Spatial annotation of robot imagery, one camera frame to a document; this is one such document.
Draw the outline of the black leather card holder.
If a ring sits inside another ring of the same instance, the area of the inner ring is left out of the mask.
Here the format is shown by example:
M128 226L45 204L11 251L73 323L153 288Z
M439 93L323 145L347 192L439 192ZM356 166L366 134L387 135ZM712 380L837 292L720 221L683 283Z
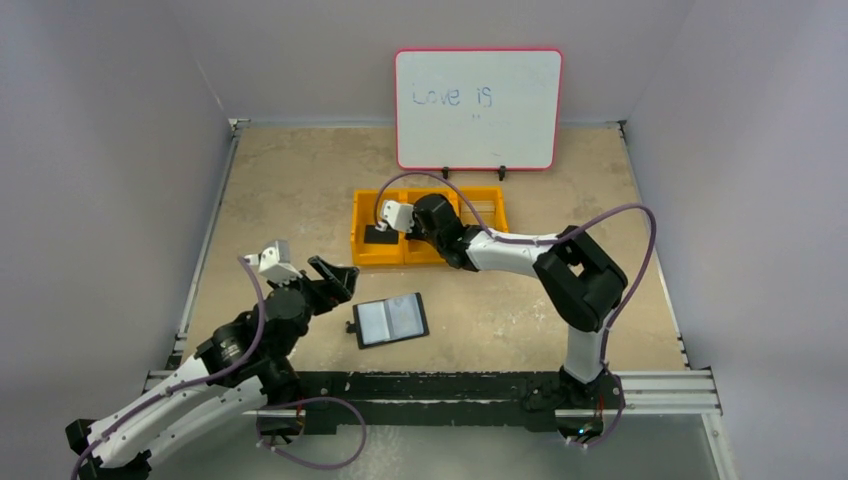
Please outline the black leather card holder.
M356 304L346 332L356 336L360 350L429 335L420 292Z

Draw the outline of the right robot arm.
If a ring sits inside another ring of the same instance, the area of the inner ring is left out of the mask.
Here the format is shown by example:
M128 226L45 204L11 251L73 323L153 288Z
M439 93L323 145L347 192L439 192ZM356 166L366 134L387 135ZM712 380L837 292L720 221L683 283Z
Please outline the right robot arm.
M432 246L455 269L538 280L569 328L562 365L564 399L584 407L599 396L605 329L618 314L628 279L588 233L569 226L559 234L533 236L465 223L438 193L413 204L386 201L380 218L408 240Z

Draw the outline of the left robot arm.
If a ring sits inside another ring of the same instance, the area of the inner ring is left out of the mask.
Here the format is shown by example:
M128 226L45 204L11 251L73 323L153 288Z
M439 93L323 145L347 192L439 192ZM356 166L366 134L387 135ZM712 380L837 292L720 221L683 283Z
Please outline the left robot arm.
M346 400L309 395L289 361L314 317L353 298L359 268L313 256L308 263L319 275L313 279L272 247L238 262L254 289L254 306L127 406L71 422L66 438L77 456L71 478L146 479L185 443L249 410L292 409L299 419L308 405L335 403L364 420Z

